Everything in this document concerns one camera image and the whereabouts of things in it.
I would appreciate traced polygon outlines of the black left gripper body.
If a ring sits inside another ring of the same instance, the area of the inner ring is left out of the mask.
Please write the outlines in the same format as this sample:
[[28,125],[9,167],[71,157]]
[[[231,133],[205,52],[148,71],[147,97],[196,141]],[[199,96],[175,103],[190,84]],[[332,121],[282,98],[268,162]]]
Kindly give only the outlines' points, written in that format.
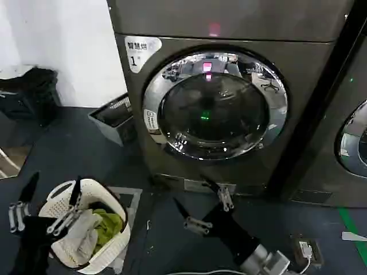
[[51,238],[47,228],[53,218],[30,216],[24,218],[19,250],[14,262],[14,274],[46,274]]

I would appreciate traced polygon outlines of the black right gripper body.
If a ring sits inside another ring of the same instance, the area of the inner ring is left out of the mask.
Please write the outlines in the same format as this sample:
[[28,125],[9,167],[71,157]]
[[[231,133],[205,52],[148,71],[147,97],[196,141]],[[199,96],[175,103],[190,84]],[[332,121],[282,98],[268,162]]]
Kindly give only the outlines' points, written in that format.
[[226,212],[222,204],[217,204],[203,218],[204,222],[211,223],[213,227],[205,237],[216,237],[229,249],[233,260],[241,265],[249,258],[260,244],[260,240],[251,236],[233,218],[233,211]]

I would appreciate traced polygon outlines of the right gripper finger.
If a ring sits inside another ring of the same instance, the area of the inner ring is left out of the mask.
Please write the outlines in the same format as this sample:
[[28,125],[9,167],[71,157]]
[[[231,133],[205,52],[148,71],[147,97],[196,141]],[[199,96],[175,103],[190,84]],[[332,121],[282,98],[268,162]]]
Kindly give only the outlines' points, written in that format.
[[219,185],[212,179],[208,178],[205,175],[201,175],[202,179],[205,181],[205,185],[208,186],[214,193],[217,194],[219,201],[221,202],[223,206],[223,210],[225,212],[230,212],[235,208],[231,193],[229,191],[229,188],[224,185]]
[[210,233],[210,230],[213,228],[212,223],[193,218],[177,198],[174,198],[174,203],[183,217],[184,229],[199,235],[208,235]]

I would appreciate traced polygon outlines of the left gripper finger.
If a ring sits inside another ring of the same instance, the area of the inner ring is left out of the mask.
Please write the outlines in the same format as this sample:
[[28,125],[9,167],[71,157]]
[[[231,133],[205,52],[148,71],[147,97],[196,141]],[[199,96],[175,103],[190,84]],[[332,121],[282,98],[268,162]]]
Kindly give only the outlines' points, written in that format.
[[25,230],[24,219],[30,216],[29,207],[37,188],[39,177],[40,172],[35,172],[22,189],[18,201],[9,204],[8,217],[11,233],[20,233]]
[[48,228],[46,233],[48,235],[60,235],[61,232],[71,224],[79,210],[79,204],[81,199],[81,177],[78,176],[74,188],[69,199],[69,209],[68,211],[57,218]]

